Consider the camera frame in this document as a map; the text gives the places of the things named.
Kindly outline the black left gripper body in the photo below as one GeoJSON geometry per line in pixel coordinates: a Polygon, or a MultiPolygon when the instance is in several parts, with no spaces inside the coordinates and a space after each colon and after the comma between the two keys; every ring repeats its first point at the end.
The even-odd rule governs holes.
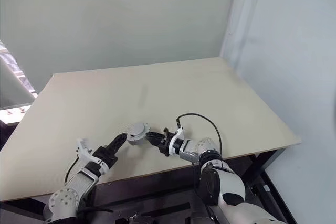
{"type": "Polygon", "coordinates": [[[118,160],[116,153],[119,148],[115,146],[101,146],[94,153],[93,157],[99,160],[99,165],[106,165],[108,168],[111,168],[118,160]]]}

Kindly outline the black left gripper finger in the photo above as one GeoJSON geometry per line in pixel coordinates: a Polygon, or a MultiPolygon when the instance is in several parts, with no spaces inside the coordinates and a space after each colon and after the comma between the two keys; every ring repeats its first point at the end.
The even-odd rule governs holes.
{"type": "Polygon", "coordinates": [[[127,141],[127,134],[119,134],[112,141],[112,153],[115,155],[122,145],[127,141]]]}
{"type": "Polygon", "coordinates": [[[121,133],[117,135],[115,139],[108,145],[108,151],[110,153],[117,153],[126,140],[127,140],[126,133],[121,133]]]}

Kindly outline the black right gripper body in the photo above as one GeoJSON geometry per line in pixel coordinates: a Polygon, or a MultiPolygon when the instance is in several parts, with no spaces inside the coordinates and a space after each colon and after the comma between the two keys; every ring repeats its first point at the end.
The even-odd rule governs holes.
{"type": "Polygon", "coordinates": [[[174,134],[169,131],[168,128],[163,129],[163,134],[159,135],[159,144],[158,148],[160,153],[164,154],[166,157],[169,157],[169,145],[173,138],[174,134]]]}

